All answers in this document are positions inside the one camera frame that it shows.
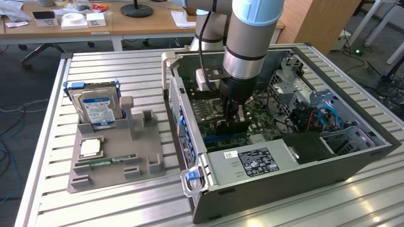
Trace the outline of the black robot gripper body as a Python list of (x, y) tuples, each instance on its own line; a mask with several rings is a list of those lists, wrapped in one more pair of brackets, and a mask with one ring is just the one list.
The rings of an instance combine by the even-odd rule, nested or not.
[(220, 93), (223, 101), (235, 101), (245, 103), (247, 99), (252, 96), (256, 86), (257, 77), (251, 79), (239, 79), (229, 77), (220, 82)]

